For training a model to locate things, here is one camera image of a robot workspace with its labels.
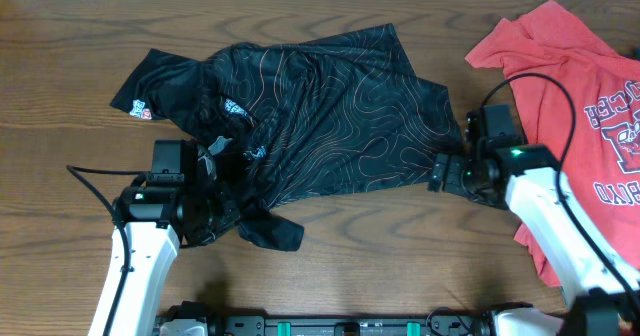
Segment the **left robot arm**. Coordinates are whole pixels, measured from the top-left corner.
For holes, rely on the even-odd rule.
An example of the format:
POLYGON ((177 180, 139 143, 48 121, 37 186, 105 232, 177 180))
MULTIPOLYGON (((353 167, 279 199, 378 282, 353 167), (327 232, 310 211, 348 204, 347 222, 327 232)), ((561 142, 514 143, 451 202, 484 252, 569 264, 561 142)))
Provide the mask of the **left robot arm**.
POLYGON ((228 187, 206 194, 182 174, 143 174, 114 200, 107 277, 91 335, 150 335, 166 278, 183 248, 216 241, 239 218, 228 187))

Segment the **black orange-patterned jersey shirt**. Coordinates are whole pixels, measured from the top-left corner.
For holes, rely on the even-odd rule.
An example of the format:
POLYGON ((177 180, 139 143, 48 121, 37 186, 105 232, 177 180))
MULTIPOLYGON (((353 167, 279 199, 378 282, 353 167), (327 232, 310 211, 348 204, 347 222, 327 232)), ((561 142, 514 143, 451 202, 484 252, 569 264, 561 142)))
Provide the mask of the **black orange-patterned jersey shirt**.
POLYGON ((277 251, 304 235, 280 205, 424 183, 439 154, 462 150, 447 88, 416 75, 390 24, 204 60, 154 49, 111 104, 196 139, 239 235, 277 251))

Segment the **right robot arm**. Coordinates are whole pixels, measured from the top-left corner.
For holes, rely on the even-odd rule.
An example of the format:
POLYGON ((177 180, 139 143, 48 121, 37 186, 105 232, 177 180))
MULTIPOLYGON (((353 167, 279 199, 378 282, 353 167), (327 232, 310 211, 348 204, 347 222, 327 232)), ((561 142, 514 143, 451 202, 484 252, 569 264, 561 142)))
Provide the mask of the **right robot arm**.
POLYGON ((478 158, 437 155, 432 191, 515 214, 561 283, 563 317, 532 306, 503 306, 472 325, 475 335, 619 335, 639 332, 639 272, 604 238, 543 145, 492 149, 478 158))

